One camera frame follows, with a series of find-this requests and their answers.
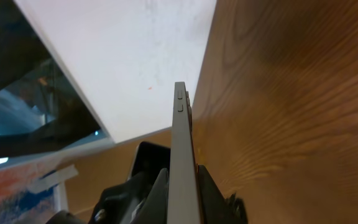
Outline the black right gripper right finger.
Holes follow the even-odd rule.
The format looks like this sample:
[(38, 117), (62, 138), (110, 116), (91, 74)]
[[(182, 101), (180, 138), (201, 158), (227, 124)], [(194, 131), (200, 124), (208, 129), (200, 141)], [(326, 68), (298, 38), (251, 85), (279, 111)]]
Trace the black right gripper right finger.
[(248, 224), (243, 199), (232, 194), (224, 198), (204, 165), (198, 165), (198, 188), (206, 224)]

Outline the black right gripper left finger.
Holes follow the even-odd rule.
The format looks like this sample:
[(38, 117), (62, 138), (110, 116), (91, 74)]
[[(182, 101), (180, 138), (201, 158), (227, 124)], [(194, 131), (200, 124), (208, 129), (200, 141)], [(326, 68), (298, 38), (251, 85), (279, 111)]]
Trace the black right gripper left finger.
[(162, 169), (142, 208), (131, 224), (166, 224), (169, 190), (168, 169)]

